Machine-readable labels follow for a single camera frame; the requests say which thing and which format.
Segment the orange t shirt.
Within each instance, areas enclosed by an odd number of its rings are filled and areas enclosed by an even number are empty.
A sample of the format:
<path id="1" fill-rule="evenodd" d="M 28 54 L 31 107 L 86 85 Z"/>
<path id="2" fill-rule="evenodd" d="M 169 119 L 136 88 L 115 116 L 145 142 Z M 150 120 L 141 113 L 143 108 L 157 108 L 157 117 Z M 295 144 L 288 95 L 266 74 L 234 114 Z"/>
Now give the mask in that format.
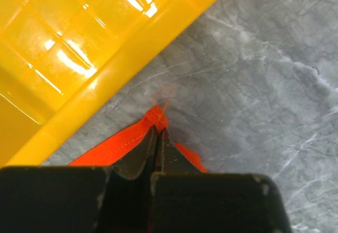
<path id="1" fill-rule="evenodd" d="M 156 98 L 165 89 L 169 90 L 168 97 L 164 105 L 160 106 L 157 104 Z M 172 93 L 172 86 L 163 86 L 153 95 L 155 106 L 148 110 L 140 121 L 101 142 L 69 164 L 72 166 L 111 165 L 140 144 L 151 127 L 156 128 L 156 135 L 166 131 L 168 119 L 165 110 L 169 105 Z"/>

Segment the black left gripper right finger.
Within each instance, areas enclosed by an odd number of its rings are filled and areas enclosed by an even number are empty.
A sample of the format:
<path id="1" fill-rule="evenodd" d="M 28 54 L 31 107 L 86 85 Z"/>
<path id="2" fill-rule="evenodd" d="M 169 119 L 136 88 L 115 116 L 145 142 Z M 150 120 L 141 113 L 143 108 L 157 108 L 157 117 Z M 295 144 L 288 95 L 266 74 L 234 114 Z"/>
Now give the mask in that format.
<path id="1" fill-rule="evenodd" d="M 151 176 L 152 232 L 291 232 L 281 194 L 266 175 L 204 173 L 159 136 Z"/>

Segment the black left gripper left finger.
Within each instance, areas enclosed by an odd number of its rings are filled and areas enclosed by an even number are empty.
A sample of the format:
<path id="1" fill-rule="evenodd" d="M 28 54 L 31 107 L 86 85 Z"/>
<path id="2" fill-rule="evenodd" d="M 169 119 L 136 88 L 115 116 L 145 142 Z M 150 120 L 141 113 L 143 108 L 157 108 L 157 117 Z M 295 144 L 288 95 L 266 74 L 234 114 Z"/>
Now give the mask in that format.
<path id="1" fill-rule="evenodd" d="M 1 169 L 1 232 L 146 232 L 157 130 L 107 166 Z"/>

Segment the yellow plastic tray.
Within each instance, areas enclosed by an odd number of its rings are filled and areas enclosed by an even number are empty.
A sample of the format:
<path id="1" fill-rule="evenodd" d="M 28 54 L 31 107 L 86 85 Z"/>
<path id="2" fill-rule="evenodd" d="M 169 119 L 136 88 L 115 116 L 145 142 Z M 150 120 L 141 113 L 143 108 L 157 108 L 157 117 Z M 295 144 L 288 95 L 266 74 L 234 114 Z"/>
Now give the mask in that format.
<path id="1" fill-rule="evenodd" d="M 216 0 L 1 0 L 1 166 L 39 165 Z"/>

